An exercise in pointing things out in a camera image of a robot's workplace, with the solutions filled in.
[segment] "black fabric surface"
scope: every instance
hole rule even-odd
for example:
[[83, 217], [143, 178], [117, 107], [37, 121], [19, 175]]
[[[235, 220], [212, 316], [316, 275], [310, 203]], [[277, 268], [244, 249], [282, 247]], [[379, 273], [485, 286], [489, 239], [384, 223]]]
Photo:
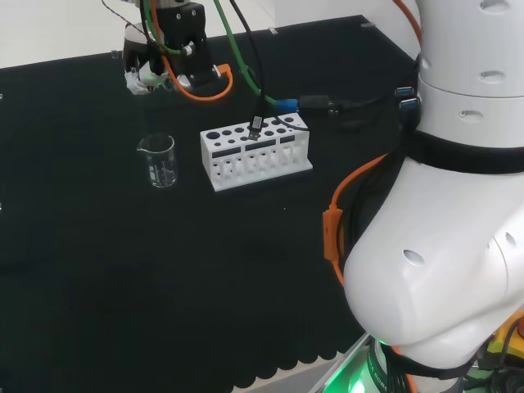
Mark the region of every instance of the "black fabric surface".
[[[268, 92], [391, 91], [413, 62], [365, 22], [256, 33]], [[394, 105], [366, 133], [308, 122], [308, 173], [215, 193], [199, 132], [249, 121], [255, 98], [227, 40], [210, 45], [236, 79], [207, 105], [132, 96], [110, 54], [0, 70], [3, 393], [226, 392], [362, 334], [323, 259], [322, 212], [350, 171], [395, 145]], [[153, 132], [177, 144], [166, 192], [135, 151]]]

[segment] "green light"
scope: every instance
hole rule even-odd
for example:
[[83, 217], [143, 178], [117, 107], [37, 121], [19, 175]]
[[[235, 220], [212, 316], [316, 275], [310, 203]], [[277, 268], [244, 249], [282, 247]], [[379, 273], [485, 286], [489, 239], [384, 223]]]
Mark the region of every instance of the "green light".
[[362, 381], [358, 380], [348, 389], [348, 393], [366, 393], [366, 388], [364, 387]]

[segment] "screw hole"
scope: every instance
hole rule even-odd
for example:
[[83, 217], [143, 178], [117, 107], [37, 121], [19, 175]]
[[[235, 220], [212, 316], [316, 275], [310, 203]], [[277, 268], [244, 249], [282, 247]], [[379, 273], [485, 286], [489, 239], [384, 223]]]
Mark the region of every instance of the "screw hole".
[[415, 266], [421, 266], [424, 264], [424, 259], [422, 258], [422, 256], [417, 254], [415, 251], [404, 250], [404, 256], [410, 263], [414, 264]]
[[517, 246], [517, 241], [515, 237], [511, 236], [511, 233], [506, 233], [506, 242], [508, 242], [511, 247]]

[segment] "white floor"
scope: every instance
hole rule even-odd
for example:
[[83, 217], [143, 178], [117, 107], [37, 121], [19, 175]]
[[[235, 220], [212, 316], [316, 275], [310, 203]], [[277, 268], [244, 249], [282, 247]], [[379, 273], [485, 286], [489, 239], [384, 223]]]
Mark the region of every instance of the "white floor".
[[[210, 37], [225, 30], [213, 0], [196, 0], [206, 6], [206, 32]], [[138, 9], [120, 0], [107, 5], [133, 23]], [[228, 0], [221, 1], [234, 33], [243, 31]], [[267, 0], [237, 0], [252, 29], [274, 26], [274, 7]], [[121, 50], [123, 22], [100, 0], [0, 0], [0, 69], [68, 57]]]

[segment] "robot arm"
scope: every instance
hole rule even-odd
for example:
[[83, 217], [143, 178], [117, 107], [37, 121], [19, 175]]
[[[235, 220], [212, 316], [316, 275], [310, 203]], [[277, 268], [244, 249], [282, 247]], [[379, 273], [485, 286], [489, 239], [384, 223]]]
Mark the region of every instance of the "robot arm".
[[122, 55], [127, 87], [134, 95], [151, 93], [169, 78], [160, 53], [139, 30], [142, 31], [142, 26], [126, 26]]
[[[124, 1], [140, 7], [141, 0]], [[127, 25], [124, 75], [128, 89], [135, 95], [148, 94], [167, 81], [169, 74], [162, 61], [163, 53], [185, 89], [217, 81], [221, 74], [213, 65], [207, 47], [204, 7], [188, 0], [158, 0], [156, 12], [164, 35], [163, 45], [179, 50], [181, 55], [171, 56], [161, 46], [148, 42], [143, 24]]]

